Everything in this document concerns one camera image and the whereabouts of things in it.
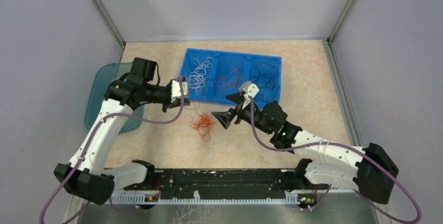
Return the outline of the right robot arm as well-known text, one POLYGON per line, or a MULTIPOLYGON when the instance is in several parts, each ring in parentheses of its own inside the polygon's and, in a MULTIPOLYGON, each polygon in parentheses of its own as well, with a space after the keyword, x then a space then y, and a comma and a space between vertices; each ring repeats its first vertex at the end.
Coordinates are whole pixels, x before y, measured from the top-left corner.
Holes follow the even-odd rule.
POLYGON ((399 169, 378 144, 352 146, 317 136, 287 120, 287 113, 278 102, 267 103, 262 109, 246 104, 241 93, 228 95, 236 106, 225 112, 212 112, 223 128, 242 121, 271 135, 270 150, 297 154, 301 160, 294 174, 299 188, 312 184, 329 184, 356 190, 372 202, 386 205, 394 188, 393 179, 399 169))

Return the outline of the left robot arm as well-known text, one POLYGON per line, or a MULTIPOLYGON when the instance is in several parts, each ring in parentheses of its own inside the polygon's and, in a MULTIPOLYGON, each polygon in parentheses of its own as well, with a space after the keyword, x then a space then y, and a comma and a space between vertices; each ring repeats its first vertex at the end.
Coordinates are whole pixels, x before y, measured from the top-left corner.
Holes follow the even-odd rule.
POLYGON ((134 116, 134 111, 145 104, 160 104, 162 111, 178 107, 183 111, 189 105, 189 87, 185 77, 178 76, 165 86, 151 84, 159 77, 158 63, 135 58, 129 72, 112 81, 104 93, 100 111, 87 137, 66 164, 54 169, 61 188, 88 202, 102 205, 115 191, 136 186, 151 189, 157 182, 155 166, 142 160, 134 160, 123 167, 104 167, 110 149, 121 128, 132 118, 150 124, 166 125, 167 121, 148 120, 134 116))

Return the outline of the blue plastic compartment bin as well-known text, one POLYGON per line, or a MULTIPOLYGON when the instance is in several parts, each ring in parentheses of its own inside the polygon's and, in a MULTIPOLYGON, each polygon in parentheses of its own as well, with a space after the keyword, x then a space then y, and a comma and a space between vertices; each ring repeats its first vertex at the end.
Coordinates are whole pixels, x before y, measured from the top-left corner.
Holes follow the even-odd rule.
POLYGON ((231 105, 225 98, 252 81, 260 91, 254 101, 260 107, 279 101, 282 58, 279 56, 188 48, 180 75, 189 84, 190 100, 231 105))

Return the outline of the teal plastic basin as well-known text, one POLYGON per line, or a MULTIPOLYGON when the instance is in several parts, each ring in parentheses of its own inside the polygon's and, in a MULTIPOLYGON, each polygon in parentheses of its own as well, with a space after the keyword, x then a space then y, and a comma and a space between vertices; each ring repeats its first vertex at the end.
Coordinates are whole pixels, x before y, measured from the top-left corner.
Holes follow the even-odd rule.
MULTIPOLYGON (((88 130, 90 130, 100 112, 101 105, 104 99, 104 94, 109 84, 121 77, 124 73, 131 70, 132 62, 129 63, 111 63, 100 68, 92 84, 90 92, 84 123, 88 130)), ((144 113, 144 106, 137 108, 133 112, 133 116, 142 117, 144 113)), ((127 118, 122 126, 119 134, 129 133, 135 131, 141 126, 141 121, 133 118, 127 118)))

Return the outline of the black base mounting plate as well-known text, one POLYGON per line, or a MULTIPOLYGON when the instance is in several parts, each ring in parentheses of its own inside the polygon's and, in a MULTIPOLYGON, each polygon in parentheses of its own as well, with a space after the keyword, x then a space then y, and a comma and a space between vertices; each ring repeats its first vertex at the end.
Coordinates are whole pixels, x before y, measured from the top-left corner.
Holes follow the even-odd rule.
POLYGON ((127 191, 153 190, 160 199, 280 199, 296 190, 313 190, 295 169, 156 169, 127 191))

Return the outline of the aluminium frame rail left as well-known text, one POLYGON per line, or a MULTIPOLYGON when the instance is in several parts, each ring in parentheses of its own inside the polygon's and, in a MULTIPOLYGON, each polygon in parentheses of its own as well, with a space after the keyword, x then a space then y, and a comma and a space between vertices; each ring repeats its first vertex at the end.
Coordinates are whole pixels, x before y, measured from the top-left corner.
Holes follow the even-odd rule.
POLYGON ((109 29, 110 33, 116 39, 117 43, 120 45, 122 49, 125 48, 126 42, 123 40, 116 24, 111 18, 102 0, 91 0, 91 1, 95 6, 96 10, 98 11, 99 15, 101 16, 102 20, 106 24, 107 28, 109 29))

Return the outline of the aluminium frame rail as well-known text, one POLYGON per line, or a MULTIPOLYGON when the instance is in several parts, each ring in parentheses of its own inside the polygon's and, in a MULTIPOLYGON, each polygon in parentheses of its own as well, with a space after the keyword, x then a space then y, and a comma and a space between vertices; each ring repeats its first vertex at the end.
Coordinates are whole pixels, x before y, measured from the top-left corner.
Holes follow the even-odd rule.
POLYGON ((334 44, 337 41, 339 34, 350 14, 353 11, 358 0, 347 0, 342 9, 332 31, 328 37, 322 40, 323 48, 325 50, 328 66, 331 72, 334 88, 337 94, 339 105, 342 111, 344 124, 351 144, 355 146, 363 146, 364 141, 356 121, 354 108, 349 97, 344 76, 339 63, 339 55, 336 53, 334 44))
POLYGON ((125 48, 126 42, 123 40, 116 24, 111 18, 102 0, 91 0, 91 1, 95 6, 96 10, 98 11, 99 15, 101 16, 102 20, 106 24, 107 28, 109 29, 110 33, 116 39, 117 43, 120 45, 122 49, 125 48))

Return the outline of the aluminium frame rail right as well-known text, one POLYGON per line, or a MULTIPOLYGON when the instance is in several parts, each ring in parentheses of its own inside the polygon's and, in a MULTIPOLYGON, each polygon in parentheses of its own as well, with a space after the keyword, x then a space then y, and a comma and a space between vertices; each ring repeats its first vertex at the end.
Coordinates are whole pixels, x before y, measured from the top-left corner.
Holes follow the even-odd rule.
POLYGON ((355 146, 363 146, 364 141, 356 121, 354 108, 349 97, 344 76, 339 63, 339 55, 336 53, 334 44, 337 41, 339 34, 350 14, 353 11, 358 0, 347 0, 342 9, 332 31, 328 37, 322 40, 323 48, 325 50, 328 66, 331 72, 334 88, 337 94, 339 105, 342 111, 344 124, 351 144, 355 146))

